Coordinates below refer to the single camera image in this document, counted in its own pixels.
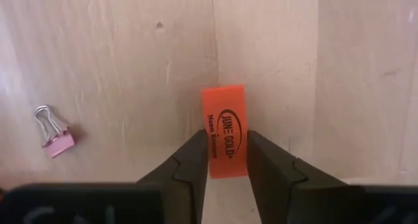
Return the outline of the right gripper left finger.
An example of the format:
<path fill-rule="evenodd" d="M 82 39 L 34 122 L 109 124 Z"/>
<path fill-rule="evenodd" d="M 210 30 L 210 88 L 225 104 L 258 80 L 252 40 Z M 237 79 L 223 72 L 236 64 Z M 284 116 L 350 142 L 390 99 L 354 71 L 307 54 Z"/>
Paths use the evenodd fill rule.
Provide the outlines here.
<path fill-rule="evenodd" d="M 207 136 L 197 131 L 166 161 L 137 181 L 159 192 L 163 223 L 201 223 L 208 174 Z"/>

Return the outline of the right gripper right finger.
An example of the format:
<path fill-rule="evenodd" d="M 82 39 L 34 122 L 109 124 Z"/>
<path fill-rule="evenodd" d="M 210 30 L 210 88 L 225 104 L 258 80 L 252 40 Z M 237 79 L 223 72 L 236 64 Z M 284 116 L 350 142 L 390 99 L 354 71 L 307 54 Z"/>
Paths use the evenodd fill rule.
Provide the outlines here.
<path fill-rule="evenodd" d="M 341 223 L 345 183 L 259 134 L 248 133 L 248 174 L 262 223 Z"/>

